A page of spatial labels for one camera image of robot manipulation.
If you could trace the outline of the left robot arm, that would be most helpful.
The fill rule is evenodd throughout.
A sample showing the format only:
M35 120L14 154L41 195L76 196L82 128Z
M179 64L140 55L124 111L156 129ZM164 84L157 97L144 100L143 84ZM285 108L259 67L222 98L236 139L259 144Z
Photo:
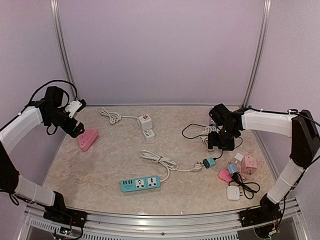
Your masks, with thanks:
M15 205L18 199L36 203L63 223L70 218L63 195L23 177L10 159L17 144L40 125L62 129L74 139L85 132L84 124L75 116L86 107L86 101L76 96L70 100L67 91L55 85L57 82L50 80L36 89L24 108L0 129L0 190Z

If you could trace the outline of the small white cube charger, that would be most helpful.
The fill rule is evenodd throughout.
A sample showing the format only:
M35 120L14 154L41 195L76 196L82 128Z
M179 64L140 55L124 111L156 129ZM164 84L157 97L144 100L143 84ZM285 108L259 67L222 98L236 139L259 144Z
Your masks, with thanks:
M244 156L241 153L237 152L236 155L234 156L234 163L240 164L243 159L244 159Z

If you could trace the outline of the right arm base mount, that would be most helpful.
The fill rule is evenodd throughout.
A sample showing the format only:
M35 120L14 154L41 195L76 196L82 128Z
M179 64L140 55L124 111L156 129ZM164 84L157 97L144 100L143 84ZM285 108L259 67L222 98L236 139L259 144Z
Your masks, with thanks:
M267 197L267 194L260 200L259 207L247 208L239 212L240 223L243 228L280 220L282 216L280 204L273 203Z

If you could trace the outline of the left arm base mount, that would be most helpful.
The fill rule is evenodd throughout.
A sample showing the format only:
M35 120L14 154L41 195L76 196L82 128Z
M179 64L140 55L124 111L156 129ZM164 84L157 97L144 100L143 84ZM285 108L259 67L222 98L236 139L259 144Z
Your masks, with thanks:
M44 206L43 218L71 227L83 228L88 213L82 210L67 208L61 193L54 191L54 202L52 206Z

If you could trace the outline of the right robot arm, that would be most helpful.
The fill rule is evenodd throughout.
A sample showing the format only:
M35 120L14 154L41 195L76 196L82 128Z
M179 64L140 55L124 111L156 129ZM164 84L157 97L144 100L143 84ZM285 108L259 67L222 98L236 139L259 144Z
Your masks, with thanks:
M215 105L208 113L219 127L217 132L208 136L208 147L218 147L222 151L233 151L235 139L241 131L262 131L287 136L291 139L289 162L280 173L274 186L263 197L266 201L256 210L256 218L266 222L275 212L275 206L296 187L305 171L319 159L319 123L313 120L309 110L287 112L268 111L243 107L230 111L224 104Z

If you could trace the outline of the pink triangular power strip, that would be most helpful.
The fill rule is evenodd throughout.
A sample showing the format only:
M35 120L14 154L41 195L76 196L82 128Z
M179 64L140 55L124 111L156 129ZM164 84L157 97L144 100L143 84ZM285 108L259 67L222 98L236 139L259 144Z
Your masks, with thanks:
M84 133L77 137L79 148L86 152L98 137L99 132L97 129L86 129Z

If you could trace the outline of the white cube socket adapter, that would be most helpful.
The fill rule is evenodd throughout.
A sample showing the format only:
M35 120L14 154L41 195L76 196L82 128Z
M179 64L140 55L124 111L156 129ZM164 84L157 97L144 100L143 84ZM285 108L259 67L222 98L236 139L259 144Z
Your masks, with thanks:
M153 128L152 119L149 114L143 114L138 117L138 125L141 131L148 131Z

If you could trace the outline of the white power strip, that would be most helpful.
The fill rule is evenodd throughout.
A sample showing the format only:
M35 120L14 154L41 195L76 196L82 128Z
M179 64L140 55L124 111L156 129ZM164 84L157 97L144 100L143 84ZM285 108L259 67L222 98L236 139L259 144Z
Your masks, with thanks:
M121 115L120 113L116 112L116 111L108 111L106 108L104 107L100 107L99 109L99 114L102 117L106 117L109 120L109 123L111 125L115 125L116 123L118 123L119 121L121 121L122 119L133 119L136 120L137 125L139 127L139 123L138 123L138 117L136 116L131 116L131 115ZM149 143L152 142L156 139L156 135L153 131L153 128L150 130L146 130L146 131L141 131L144 140Z

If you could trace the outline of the teal power strip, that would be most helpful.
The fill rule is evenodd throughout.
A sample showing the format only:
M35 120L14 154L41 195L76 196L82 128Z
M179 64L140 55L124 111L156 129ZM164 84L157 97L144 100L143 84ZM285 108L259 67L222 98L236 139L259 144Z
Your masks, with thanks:
M180 169L179 165L174 160L155 154L148 150L142 150L140 152L140 156L145 160L149 160L154 164L164 167L166 170L166 176L163 179L161 179L158 175L124 179L120 182L120 188L123 193L157 189L169 179L171 172L176 171L181 173L196 173L201 171L204 167L203 163L196 162L190 169Z

